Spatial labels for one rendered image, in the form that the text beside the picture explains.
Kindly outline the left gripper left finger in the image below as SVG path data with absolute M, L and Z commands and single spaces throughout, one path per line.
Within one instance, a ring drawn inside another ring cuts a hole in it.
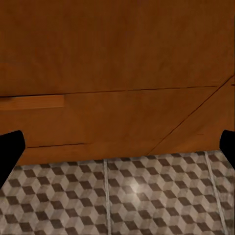
M 25 141 L 20 130 L 0 136 L 0 189 L 24 150 Z

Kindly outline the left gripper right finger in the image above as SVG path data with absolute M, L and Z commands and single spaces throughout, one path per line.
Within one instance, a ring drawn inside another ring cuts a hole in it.
M 224 130 L 219 147 L 235 169 L 235 132 Z

